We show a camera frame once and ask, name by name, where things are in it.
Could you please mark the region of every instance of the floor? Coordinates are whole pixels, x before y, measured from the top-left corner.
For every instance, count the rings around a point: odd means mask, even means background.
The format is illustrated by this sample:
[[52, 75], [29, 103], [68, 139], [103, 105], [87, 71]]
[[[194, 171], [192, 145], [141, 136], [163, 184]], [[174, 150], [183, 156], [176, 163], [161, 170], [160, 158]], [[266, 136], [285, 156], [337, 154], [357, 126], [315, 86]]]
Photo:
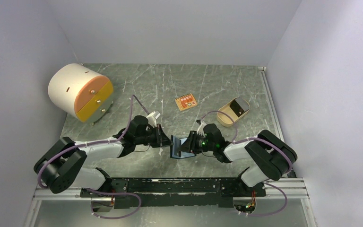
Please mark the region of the floor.
[[[149, 111], [159, 111], [165, 133], [186, 137], [196, 130], [195, 120], [211, 110], [217, 110], [235, 97], [250, 103], [250, 111], [238, 122], [237, 139], [255, 136], [263, 129], [276, 133], [269, 109], [266, 90], [257, 67], [232, 65], [166, 65], [166, 64], [84, 64], [85, 67], [107, 76], [114, 86], [115, 100], [94, 126], [68, 115], [61, 136], [86, 141], [105, 139], [126, 126], [130, 96], [135, 94]], [[198, 106], [179, 111], [174, 99], [192, 93]], [[145, 115], [135, 102], [133, 115]], [[226, 128], [215, 114], [205, 118], [216, 123], [226, 139], [234, 128]], [[252, 160], [219, 163], [215, 158], [198, 155], [187, 159], [171, 159], [169, 148], [150, 148], [120, 159], [102, 159], [90, 167], [100, 167], [112, 177], [213, 177], [237, 176]]]

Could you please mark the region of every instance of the orange circuit board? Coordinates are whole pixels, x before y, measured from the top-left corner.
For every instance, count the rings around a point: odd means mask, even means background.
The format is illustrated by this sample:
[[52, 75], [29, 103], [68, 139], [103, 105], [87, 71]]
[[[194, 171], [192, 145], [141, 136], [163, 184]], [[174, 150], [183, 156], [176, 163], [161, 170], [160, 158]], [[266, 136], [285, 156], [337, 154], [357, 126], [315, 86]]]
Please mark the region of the orange circuit board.
[[197, 106], [197, 101], [195, 100], [192, 93], [178, 97], [175, 99], [175, 102], [180, 111]]

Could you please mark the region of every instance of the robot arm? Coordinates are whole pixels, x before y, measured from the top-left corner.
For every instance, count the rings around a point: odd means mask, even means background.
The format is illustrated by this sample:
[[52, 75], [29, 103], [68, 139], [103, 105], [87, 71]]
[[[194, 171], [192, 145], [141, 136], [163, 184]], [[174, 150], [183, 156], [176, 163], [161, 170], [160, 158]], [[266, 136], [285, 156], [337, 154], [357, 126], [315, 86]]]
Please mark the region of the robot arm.
[[85, 165], [103, 158], [126, 156], [135, 150], [136, 145], [150, 145], [153, 148], [172, 145], [161, 125], [156, 123], [159, 115], [159, 112], [152, 112], [147, 117], [136, 116], [118, 142], [111, 141], [119, 138], [125, 129], [108, 138], [108, 143], [102, 143], [102, 140], [72, 141], [69, 137], [63, 137], [35, 164], [34, 171], [39, 173], [42, 166], [52, 157], [77, 145], [78, 148], [72, 149], [50, 163], [43, 171], [41, 179], [53, 193], [60, 193], [69, 187], [110, 191], [112, 183], [110, 176], [100, 168], [89, 169], [85, 168]]
[[[238, 176], [238, 179], [248, 187], [253, 187], [267, 179], [277, 181], [289, 170], [286, 158], [276, 150], [269, 152], [272, 149], [269, 145], [257, 140], [234, 144], [224, 139], [215, 124], [205, 124], [201, 121], [198, 123], [200, 124], [198, 130], [190, 131], [184, 143], [178, 148], [172, 147], [171, 156], [173, 158], [191, 157], [207, 151], [213, 151], [217, 160], [223, 163], [252, 158], [255, 164]], [[270, 131], [261, 131], [258, 139], [279, 148], [291, 163], [297, 160], [296, 152]], [[172, 138], [172, 140], [175, 145], [179, 142], [177, 138]]]

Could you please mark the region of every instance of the glass panel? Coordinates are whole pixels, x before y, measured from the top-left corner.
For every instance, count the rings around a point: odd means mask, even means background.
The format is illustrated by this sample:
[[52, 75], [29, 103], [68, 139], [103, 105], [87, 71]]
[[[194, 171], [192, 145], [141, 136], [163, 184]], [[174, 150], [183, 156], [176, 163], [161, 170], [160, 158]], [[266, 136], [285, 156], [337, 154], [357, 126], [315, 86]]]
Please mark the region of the glass panel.
[[[258, 199], [255, 213], [277, 210], [283, 202], [283, 199]], [[43, 201], [35, 226], [226, 227], [231, 224], [234, 226], [307, 226], [300, 199], [290, 199], [284, 211], [268, 217], [245, 217], [243, 214], [238, 215], [232, 212], [233, 210], [217, 206], [143, 207], [128, 218], [105, 220], [91, 215], [88, 201]], [[115, 217], [131, 211], [133, 209], [112, 210], [99, 214]]]

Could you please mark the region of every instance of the gray marble tabletop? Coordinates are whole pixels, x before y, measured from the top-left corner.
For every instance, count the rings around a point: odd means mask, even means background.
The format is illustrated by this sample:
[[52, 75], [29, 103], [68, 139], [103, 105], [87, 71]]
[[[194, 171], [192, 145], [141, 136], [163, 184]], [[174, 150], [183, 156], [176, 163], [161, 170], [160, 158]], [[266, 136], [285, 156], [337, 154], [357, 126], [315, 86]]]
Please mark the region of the gray marble tabletop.
[[[205, 113], [218, 110], [230, 100], [241, 96], [250, 103], [250, 110], [237, 125], [237, 139], [255, 136], [263, 129], [275, 132], [275, 122], [269, 110], [266, 90], [257, 67], [232, 65], [165, 65], [165, 64], [84, 64], [85, 67], [107, 76], [114, 86], [112, 107], [95, 125], [85, 124], [68, 115], [61, 136], [87, 141], [105, 139], [126, 126], [130, 96], [135, 94], [143, 105], [162, 115], [159, 123], [165, 133], [186, 137], [196, 130], [195, 122]], [[192, 93], [198, 106], [179, 111], [174, 99]], [[135, 102], [133, 116], [146, 115]], [[233, 127], [223, 127], [216, 114], [205, 118], [215, 123], [225, 139], [231, 140]], [[238, 160], [219, 163], [216, 158], [197, 155], [187, 159], [171, 159], [169, 147], [150, 148], [128, 156], [95, 161], [90, 167], [100, 167], [112, 177], [214, 177], [237, 176], [253, 163]]]

